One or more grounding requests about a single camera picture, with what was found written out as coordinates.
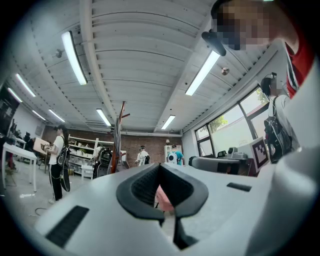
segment black slot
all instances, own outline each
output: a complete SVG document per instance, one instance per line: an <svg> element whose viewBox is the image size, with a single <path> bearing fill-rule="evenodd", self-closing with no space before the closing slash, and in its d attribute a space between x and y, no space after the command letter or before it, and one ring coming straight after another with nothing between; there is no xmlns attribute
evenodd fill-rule
<svg viewBox="0 0 320 256"><path fill-rule="evenodd" d="M233 182L230 182L226 186L229 187L229 188L233 188L233 189L236 189L236 190L242 190L242 191L245 191L245 192L249 192L251 190L251 188L252 188L252 186L243 185L243 184L237 184L237 183L233 183Z"/></svg>
<svg viewBox="0 0 320 256"><path fill-rule="evenodd" d="M89 209L75 206L66 216L46 235L46 238L63 248L84 219Z"/></svg>

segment black backpack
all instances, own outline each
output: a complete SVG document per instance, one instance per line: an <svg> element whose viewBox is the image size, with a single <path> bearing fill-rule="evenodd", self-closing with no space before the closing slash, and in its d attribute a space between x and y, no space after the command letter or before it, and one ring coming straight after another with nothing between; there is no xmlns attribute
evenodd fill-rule
<svg viewBox="0 0 320 256"><path fill-rule="evenodd" d="M291 152L292 138L283 129L279 120L277 119L276 100L275 97L272 103L273 116L269 116L264 120L265 139L269 149L270 160L272 163L276 163L282 156Z"/></svg>
<svg viewBox="0 0 320 256"><path fill-rule="evenodd" d="M145 157L145 159L144 159L144 164L147 165L147 164L149 164L149 163L150 163L150 156L147 155L147 156Z"/></svg>
<svg viewBox="0 0 320 256"><path fill-rule="evenodd" d="M63 189L67 192L70 191L69 167L68 167L69 155L70 155L70 147L65 145L65 139L63 138L63 148L61 149L60 154L56 157L56 164L61 166L61 171L60 171L61 187L63 187Z"/></svg>

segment black vent grille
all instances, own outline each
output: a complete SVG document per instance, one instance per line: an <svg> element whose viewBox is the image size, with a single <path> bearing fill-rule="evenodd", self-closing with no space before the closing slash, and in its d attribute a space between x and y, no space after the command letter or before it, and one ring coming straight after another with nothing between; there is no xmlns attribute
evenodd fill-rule
<svg viewBox="0 0 320 256"><path fill-rule="evenodd" d="M46 238L59 247L64 247L89 209L75 206L64 218L46 235Z"/></svg>

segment white cabinet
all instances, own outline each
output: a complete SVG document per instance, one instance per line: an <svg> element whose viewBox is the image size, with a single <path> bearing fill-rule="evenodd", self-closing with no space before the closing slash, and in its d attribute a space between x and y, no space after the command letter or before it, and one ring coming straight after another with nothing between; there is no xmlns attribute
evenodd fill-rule
<svg viewBox="0 0 320 256"><path fill-rule="evenodd" d="M164 146L164 162L167 162L167 157L170 153L180 151L182 153L182 146L177 145L176 147L172 148L172 145Z"/></svg>

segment brick wall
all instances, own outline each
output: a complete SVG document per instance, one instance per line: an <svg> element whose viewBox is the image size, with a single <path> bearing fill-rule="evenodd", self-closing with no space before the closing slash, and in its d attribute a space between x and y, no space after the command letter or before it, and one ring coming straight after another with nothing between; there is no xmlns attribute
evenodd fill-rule
<svg viewBox="0 0 320 256"><path fill-rule="evenodd" d="M69 130L72 137L95 140L99 138L101 141L113 142L114 138L110 135L100 132L84 131L84 130ZM47 142L54 142L57 136L57 132L51 126L46 126L42 139ZM139 148L141 145L145 146L145 150L148 152L152 163L163 163L165 161L165 145L166 140L170 140L170 145L182 145L180 137L147 137L147 136L121 136L121 150L126 151L126 159L130 167L136 166L135 161L137 159Z"/></svg>

